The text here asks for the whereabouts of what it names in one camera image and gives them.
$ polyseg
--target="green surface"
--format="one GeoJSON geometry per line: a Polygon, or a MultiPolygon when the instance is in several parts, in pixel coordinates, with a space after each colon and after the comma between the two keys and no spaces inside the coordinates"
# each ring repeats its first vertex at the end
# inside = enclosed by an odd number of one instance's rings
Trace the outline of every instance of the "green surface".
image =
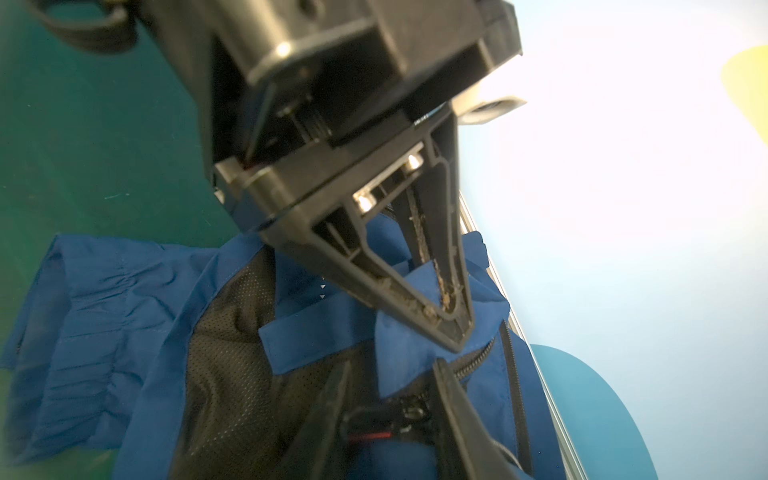
{"type": "MultiPolygon", "coordinates": [[[[0,341],[58,232],[215,247],[237,231],[202,177],[197,112],[146,38],[71,50],[0,0],[0,341]]],[[[10,375],[0,373],[0,415],[10,375]]],[[[0,466],[3,480],[109,478],[111,452],[0,466]]]]}

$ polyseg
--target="black mesh fabric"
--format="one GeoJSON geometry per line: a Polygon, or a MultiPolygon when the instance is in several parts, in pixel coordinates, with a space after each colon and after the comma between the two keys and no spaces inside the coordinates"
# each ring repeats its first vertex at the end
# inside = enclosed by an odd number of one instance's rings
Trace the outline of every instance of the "black mesh fabric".
{"type": "Polygon", "coordinates": [[[345,360],[353,365],[347,405],[375,402],[372,342],[272,376],[258,329],[274,318],[274,292],[274,252],[265,247],[200,318],[170,478],[268,478],[331,369],[345,360]]]}

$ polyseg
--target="yellow shape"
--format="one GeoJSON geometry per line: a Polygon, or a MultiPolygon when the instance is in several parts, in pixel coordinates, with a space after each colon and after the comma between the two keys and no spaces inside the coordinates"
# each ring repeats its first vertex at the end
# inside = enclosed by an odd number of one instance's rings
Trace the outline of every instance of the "yellow shape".
{"type": "Polygon", "coordinates": [[[768,144],[768,45],[734,55],[720,77],[730,100],[768,144]]]}

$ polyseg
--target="green cutting mat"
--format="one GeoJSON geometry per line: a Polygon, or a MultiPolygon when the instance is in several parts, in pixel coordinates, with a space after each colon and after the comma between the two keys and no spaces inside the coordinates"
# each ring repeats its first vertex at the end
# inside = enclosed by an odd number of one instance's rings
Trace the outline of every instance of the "green cutting mat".
{"type": "MultiPolygon", "coordinates": [[[[79,53],[0,0],[0,343],[57,232],[200,247],[236,234],[203,179],[196,114],[146,37],[79,53]]],[[[3,418],[9,382],[0,373],[3,418]]],[[[74,449],[0,478],[109,478],[113,461],[74,449]]]]}

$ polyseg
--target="white plastic part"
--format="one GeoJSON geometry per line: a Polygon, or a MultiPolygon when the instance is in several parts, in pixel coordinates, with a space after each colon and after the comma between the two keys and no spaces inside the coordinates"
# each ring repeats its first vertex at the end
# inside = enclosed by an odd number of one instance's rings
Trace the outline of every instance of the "white plastic part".
{"type": "Polygon", "coordinates": [[[451,100],[460,125],[480,125],[527,103],[513,94],[520,83],[522,57],[510,58],[451,100]]]}

